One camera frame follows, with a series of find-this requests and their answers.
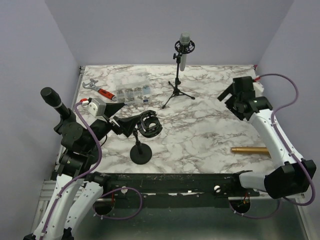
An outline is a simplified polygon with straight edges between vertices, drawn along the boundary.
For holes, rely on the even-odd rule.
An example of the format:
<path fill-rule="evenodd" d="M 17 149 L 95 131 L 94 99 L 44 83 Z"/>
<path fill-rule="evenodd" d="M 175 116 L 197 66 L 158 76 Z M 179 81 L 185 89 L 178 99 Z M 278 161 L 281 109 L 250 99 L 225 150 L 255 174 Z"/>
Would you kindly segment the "gold microphone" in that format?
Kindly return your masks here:
<path fill-rule="evenodd" d="M 232 153 L 235 154 L 259 154 L 259 155 L 269 155 L 269 151 L 266 147 L 232 147 Z"/>

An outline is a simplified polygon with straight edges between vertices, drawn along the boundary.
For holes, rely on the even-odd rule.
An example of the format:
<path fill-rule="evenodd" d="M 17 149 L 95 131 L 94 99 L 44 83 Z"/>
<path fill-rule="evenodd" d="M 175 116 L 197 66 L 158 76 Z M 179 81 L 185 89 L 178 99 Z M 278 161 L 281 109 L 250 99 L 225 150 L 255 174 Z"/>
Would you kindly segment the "silver microphone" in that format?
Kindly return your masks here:
<path fill-rule="evenodd" d="M 187 31 L 184 31 L 181 33 L 180 38 L 179 38 L 179 43 L 180 43 L 180 52 L 181 52 L 181 59 L 180 59 L 180 71 L 183 72 L 186 67 L 186 60 L 187 60 L 187 54 L 186 52 L 188 51 L 189 45 L 190 45 L 190 33 Z"/>

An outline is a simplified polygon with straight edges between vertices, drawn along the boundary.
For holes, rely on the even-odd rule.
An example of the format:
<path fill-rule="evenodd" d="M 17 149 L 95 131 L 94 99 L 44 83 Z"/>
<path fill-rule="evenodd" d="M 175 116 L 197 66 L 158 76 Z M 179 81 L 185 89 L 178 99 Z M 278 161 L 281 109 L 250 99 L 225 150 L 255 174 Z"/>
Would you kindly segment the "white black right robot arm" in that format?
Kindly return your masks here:
<path fill-rule="evenodd" d="M 230 191 L 241 196 L 248 189 L 266 192 L 273 199 L 305 193 L 316 172 L 313 160 L 306 160 L 292 145 L 275 117 L 275 110 L 265 96 L 257 96 L 256 80 L 251 76 L 236 77 L 218 97 L 241 121 L 247 120 L 259 133 L 275 170 L 269 174 L 242 172 L 230 183 Z"/>

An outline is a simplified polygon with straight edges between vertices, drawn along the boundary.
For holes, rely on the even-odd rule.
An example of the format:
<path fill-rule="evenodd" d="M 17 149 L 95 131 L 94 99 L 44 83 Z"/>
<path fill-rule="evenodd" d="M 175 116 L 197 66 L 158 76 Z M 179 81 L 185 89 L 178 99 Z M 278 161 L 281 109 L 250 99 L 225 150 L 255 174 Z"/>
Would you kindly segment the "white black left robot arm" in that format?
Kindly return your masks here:
<path fill-rule="evenodd" d="M 72 240 L 72 234 L 96 200 L 110 194 L 107 178 L 95 171 L 102 160 L 100 130 L 88 125 L 78 110 L 78 106 L 90 104 L 91 100 L 82 99 L 58 125 L 63 130 L 65 162 L 60 164 L 45 214 L 34 232 L 24 237 L 26 240 Z"/>

